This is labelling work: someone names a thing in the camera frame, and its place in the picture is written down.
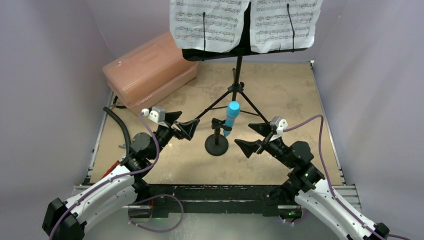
paper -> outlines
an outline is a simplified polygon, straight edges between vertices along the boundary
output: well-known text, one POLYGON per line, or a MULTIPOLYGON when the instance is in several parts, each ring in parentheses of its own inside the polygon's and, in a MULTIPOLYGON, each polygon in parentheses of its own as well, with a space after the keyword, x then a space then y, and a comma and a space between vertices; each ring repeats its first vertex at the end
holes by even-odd
POLYGON ((309 48, 323 0, 252 0, 250 48, 252 52, 309 48))
POLYGON ((249 0, 171 0, 169 26, 177 47, 229 52, 240 43, 248 6, 249 0))

round black base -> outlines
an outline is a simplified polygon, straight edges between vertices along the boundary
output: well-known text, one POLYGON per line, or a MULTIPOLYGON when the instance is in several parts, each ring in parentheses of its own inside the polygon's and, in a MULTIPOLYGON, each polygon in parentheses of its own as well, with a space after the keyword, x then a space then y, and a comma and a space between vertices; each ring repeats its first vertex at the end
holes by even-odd
POLYGON ((212 156, 221 156, 228 150, 228 140, 223 135, 219 135, 218 145, 215 145, 215 136, 212 134, 206 138, 204 142, 206 152, 212 156))

blue cap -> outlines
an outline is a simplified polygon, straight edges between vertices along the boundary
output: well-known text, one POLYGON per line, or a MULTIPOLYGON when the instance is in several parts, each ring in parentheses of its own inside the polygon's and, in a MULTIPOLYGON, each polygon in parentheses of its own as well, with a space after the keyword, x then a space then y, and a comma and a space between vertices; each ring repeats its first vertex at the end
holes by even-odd
POLYGON ((236 118, 240 113, 240 104, 236 101, 232 101, 228 104, 226 114, 231 118, 236 118))

gray wall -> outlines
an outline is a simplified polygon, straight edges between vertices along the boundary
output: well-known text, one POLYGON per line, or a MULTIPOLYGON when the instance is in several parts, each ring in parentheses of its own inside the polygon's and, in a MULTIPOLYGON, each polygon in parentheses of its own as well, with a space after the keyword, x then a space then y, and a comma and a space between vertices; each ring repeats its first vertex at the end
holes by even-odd
POLYGON ((424 239, 424 1, 350 0, 314 72, 363 212, 424 239))
MULTIPOLYGON (((86 0, 104 39, 120 57, 154 37, 169 31, 169 0, 86 0)), ((303 62, 315 60, 332 26, 348 0, 324 0, 316 23, 315 43, 303 52, 246 57, 249 62, 303 62)), ((223 58, 219 61, 233 61, 223 58)))
POLYGON ((87 173, 112 59, 84 0, 0 1, 1 239, 47 239, 48 203, 87 173))

beige table surface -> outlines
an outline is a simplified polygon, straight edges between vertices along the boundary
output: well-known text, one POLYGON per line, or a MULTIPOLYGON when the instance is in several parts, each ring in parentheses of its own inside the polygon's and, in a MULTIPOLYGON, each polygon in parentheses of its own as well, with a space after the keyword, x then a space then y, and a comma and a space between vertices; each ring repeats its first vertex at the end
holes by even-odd
MULTIPOLYGON (((195 79, 164 98, 156 106, 167 112, 182 111, 180 122, 195 118, 206 107, 219 98, 232 84, 232 68, 235 63, 200 62, 195 79)), ((293 127, 316 114, 322 114, 313 72, 308 64, 243 63, 240 81, 245 83, 244 92, 270 121, 282 116, 293 127)), ((231 101, 229 94, 217 107, 231 101)), ((254 110, 237 95, 241 109, 254 110)), ((131 138, 139 132, 147 132, 139 119, 127 109, 113 109, 127 125, 131 138)), ((255 141, 263 139, 248 127, 249 123, 261 123, 258 116, 240 113, 228 136, 229 149, 222 156, 211 156, 205 150, 205 139, 213 134, 212 118, 224 119, 226 109, 211 110, 205 114, 191 141, 172 139, 160 153, 155 167, 144 177, 148 183, 163 184, 264 184, 279 185, 287 180, 289 169, 264 152, 246 158, 234 139, 255 141)), ((157 125, 147 120, 155 130, 157 125)), ((285 133, 283 141, 291 145, 295 141, 306 141, 315 158, 313 164, 322 172, 318 154, 320 120, 316 119, 299 129, 285 133)), ((342 183, 334 155, 333 146, 324 126, 322 154, 334 185, 342 183)), ((107 117, 100 138, 91 182, 95 183, 107 169, 125 153, 118 145, 124 143, 121 129, 107 117)))

